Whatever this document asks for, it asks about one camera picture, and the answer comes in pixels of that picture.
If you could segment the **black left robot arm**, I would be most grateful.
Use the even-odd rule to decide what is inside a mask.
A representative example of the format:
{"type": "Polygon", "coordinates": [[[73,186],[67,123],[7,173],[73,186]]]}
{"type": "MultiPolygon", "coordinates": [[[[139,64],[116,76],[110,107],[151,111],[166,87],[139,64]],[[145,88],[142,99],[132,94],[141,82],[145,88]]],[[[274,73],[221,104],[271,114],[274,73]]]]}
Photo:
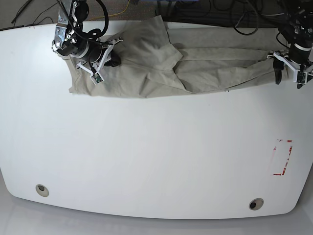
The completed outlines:
{"type": "Polygon", "coordinates": [[[276,51],[268,55],[273,59],[275,83],[282,81],[282,70],[287,66],[292,71],[293,82],[301,89],[313,79],[313,63],[309,56],[313,49],[313,2],[311,0],[277,0],[276,4],[281,8],[284,22],[279,23],[269,19],[269,15],[263,14],[258,8],[257,0],[233,0],[228,9],[229,21],[232,28],[243,36],[251,36],[259,30],[260,21],[265,21],[278,29],[276,41],[287,51],[276,51]],[[255,29],[250,33],[244,33],[237,29],[241,20],[233,21],[233,8],[236,3],[242,3],[250,7],[248,13],[256,16],[255,29]]]}

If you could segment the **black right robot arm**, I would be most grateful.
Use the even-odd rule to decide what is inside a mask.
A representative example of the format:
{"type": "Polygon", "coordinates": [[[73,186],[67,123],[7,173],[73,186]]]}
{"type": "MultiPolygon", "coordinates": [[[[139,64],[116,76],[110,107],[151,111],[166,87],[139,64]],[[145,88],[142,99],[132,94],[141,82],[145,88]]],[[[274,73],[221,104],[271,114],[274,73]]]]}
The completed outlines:
{"type": "Polygon", "coordinates": [[[121,38],[102,42],[101,37],[109,27],[109,15],[104,3],[97,3],[104,13],[103,29],[95,28],[89,32],[83,31],[83,22],[89,14],[89,6],[85,0],[58,0],[58,21],[52,50],[62,57],[78,59],[77,69],[82,69],[100,83],[102,78],[100,70],[103,67],[117,67],[121,65],[120,57],[113,51],[116,44],[122,42],[121,38]]]}

